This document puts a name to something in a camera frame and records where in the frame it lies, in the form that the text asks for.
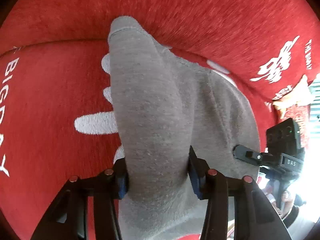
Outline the grey knit sweater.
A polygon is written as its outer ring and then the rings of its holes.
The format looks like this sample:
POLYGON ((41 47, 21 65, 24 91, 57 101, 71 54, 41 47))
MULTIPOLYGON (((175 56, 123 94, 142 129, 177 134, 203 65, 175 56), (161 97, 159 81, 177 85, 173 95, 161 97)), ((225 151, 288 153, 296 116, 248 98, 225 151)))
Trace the grey knit sweater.
POLYGON ((131 17, 108 36, 111 96, 129 191, 119 204, 123 239, 178 239, 202 230, 207 203, 193 193, 189 150, 231 178, 259 169, 233 148, 259 150, 247 98, 216 72, 176 57, 131 17))

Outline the red sofa cover with characters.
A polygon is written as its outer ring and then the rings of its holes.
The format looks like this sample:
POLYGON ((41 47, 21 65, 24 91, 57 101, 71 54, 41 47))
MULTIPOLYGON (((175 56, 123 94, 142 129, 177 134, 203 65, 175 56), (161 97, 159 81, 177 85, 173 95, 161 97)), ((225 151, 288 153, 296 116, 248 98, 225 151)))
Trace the red sofa cover with characters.
POLYGON ((1 212, 20 239, 71 176, 125 158, 108 45, 124 16, 242 92, 257 151, 277 121, 272 103, 319 73, 319 20, 305 0, 18 0, 1 25, 1 212))

